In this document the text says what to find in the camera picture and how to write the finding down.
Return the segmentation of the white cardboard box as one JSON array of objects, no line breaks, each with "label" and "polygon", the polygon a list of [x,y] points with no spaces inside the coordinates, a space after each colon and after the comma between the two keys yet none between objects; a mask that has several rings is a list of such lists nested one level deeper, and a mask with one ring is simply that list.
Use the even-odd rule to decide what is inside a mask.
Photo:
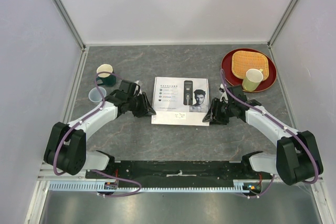
[{"label": "white cardboard box", "polygon": [[209,86],[204,78],[156,77],[151,118],[157,125],[209,126]]}]

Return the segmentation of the light green cup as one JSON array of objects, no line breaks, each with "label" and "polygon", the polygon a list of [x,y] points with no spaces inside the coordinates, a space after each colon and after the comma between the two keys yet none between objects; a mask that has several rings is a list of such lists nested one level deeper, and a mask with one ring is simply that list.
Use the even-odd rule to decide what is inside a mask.
[{"label": "light green cup", "polygon": [[242,87],[245,91],[255,91],[263,79],[264,75],[262,69],[249,69],[243,79]]}]

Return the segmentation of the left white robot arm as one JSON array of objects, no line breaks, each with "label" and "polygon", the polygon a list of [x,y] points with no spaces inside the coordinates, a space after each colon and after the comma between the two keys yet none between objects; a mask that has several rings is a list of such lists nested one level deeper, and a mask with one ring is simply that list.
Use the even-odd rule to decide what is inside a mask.
[{"label": "left white robot arm", "polygon": [[118,89],[82,117],[69,123],[56,123],[50,133],[44,162],[53,167],[57,176],[77,175],[82,170],[97,170],[103,178],[111,178],[115,165],[113,157],[101,151],[88,152],[87,140],[104,125],[131,112],[141,118],[156,115],[145,92],[136,82],[121,81]]}]

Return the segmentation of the woven bamboo mat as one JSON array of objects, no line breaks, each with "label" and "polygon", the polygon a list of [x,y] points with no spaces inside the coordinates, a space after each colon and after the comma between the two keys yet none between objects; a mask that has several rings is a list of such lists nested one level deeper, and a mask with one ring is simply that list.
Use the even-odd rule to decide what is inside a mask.
[{"label": "woven bamboo mat", "polygon": [[259,52],[239,50],[232,55],[232,73],[239,79],[244,79],[249,69],[260,70],[263,81],[269,77],[268,58]]}]

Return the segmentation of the red round tray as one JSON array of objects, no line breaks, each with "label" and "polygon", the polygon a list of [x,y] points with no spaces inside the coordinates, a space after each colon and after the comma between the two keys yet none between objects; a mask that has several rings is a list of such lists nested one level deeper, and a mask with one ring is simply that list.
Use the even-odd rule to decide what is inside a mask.
[{"label": "red round tray", "polygon": [[[241,50],[242,51],[261,53],[260,51],[255,50],[255,49],[251,49],[251,48],[238,48],[238,49],[230,51],[229,53],[227,53],[225,55],[225,57],[222,59],[221,68],[224,69],[226,81],[231,86],[236,86],[236,85],[239,85],[239,84],[241,85],[242,82],[243,82],[242,79],[237,78],[232,73],[232,56],[235,52],[241,51]],[[276,82],[276,79],[277,79],[277,69],[276,69],[273,61],[266,54],[263,54],[263,55],[268,60],[269,77],[265,81],[261,82],[261,84],[258,86],[258,88],[254,91],[254,93],[262,92],[262,91],[267,90],[268,88],[270,88]]]}]

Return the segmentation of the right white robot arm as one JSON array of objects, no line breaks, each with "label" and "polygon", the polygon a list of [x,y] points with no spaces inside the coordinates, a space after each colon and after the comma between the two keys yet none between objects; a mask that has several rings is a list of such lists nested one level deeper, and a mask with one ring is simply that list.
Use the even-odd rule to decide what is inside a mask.
[{"label": "right white robot arm", "polygon": [[248,179],[259,172],[278,175],[287,185],[315,183],[323,173],[316,138],[310,131],[298,131],[271,115],[258,101],[248,100],[241,86],[220,89],[203,122],[226,125],[237,117],[253,126],[276,147],[276,154],[256,151],[242,157],[241,174]]}]

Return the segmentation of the dark green mug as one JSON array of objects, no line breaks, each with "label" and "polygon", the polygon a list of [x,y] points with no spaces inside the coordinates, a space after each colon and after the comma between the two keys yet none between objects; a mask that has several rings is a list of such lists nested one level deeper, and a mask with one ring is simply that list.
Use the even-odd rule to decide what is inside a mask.
[{"label": "dark green mug", "polygon": [[96,82],[98,86],[112,87],[117,82],[116,76],[113,75],[112,65],[102,64],[97,68],[96,73]]}]

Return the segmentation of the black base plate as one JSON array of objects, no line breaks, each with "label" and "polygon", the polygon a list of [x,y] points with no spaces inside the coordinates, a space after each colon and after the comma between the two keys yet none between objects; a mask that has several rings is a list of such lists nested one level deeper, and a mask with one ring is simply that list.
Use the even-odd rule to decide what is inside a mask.
[{"label": "black base plate", "polygon": [[268,173],[230,161],[114,161],[103,172],[143,188],[233,187],[234,180],[271,179]]}]

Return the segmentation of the clear plastic measuring cup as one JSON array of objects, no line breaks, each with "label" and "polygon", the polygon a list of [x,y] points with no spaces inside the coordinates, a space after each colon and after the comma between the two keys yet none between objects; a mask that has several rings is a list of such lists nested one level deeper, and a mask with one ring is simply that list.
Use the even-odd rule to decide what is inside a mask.
[{"label": "clear plastic measuring cup", "polygon": [[93,103],[99,103],[107,95],[107,91],[103,87],[93,88],[88,94],[88,98]]}]

